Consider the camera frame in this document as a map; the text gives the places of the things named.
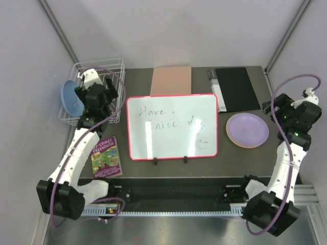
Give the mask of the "purple plate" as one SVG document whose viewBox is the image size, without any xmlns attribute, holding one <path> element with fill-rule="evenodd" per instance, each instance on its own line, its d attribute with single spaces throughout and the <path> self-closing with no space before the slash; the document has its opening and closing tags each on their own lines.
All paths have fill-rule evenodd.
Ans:
<svg viewBox="0 0 327 245">
<path fill-rule="evenodd" d="M 226 124 L 230 134 L 267 135 L 269 137 L 269 128 L 265 121 L 251 113 L 235 114 L 228 119 Z"/>
</svg>

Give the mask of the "pink plate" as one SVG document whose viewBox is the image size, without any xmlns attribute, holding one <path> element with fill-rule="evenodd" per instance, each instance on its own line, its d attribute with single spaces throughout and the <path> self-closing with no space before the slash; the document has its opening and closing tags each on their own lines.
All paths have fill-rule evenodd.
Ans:
<svg viewBox="0 0 327 245">
<path fill-rule="evenodd" d="M 267 135 L 255 136 L 253 134 L 248 134 L 248 135 L 230 134 L 230 136 L 232 137 L 232 139 L 234 141 L 236 141 L 237 143 L 245 146 L 246 149 L 257 148 L 257 147 L 261 146 L 263 143 L 265 143 L 266 140 L 268 139 Z"/>
</svg>

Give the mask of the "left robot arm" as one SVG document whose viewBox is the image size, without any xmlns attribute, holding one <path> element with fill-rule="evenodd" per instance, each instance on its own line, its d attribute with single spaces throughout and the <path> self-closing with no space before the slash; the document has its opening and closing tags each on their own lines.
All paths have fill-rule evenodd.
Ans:
<svg viewBox="0 0 327 245">
<path fill-rule="evenodd" d="M 107 127 L 106 118 L 112 115 L 109 106 L 118 93 L 112 80 L 106 78 L 104 82 L 85 82 L 84 87 L 75 88 L 75 94 L 82 101 L 84 112 L 74 138 L 56 170 L 36 186 L 44 213 L 72 220 L 81 216 L 86 205 L 97 199 L 108 203 L 116 195 L 116 190 L 104 178 L 83 186 L 78 181 L 86 160 Z"/>
</svg>

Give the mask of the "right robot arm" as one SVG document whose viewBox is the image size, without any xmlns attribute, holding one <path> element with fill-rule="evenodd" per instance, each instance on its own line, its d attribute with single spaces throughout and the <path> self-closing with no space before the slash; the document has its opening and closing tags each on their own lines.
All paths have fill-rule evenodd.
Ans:
<svg viewBox="0 0 327 245">
<path fill-rule="evenodd" d="M 246 224 L 254 224 L 275 237 L 300 215 L 294 206 L 294 187 L 311 146 L 308 132 L 322 114 L 318 102 L 318 97 L 306 90 L 301 100 L 294 101 L 283 93 L 273 102 L 263 104 L 263 112 L 270 114 L 279 129 L 276 164 L 267 185 L 255 176 L 248 176 L 238 194 L 247 202 L 242 216 Z"/>
</svg>

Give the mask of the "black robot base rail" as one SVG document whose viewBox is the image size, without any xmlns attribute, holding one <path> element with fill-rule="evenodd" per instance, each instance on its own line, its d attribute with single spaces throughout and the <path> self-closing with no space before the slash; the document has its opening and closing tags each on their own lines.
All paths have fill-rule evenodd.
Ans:
<svg viewBox="0 0 327 245">
<path fill-rule="evenodd" d="M 125 211 L 227 211 L 245 204 L 244 178 L 115 178 L 107 197 L 125 201 Z"/>
</svg>

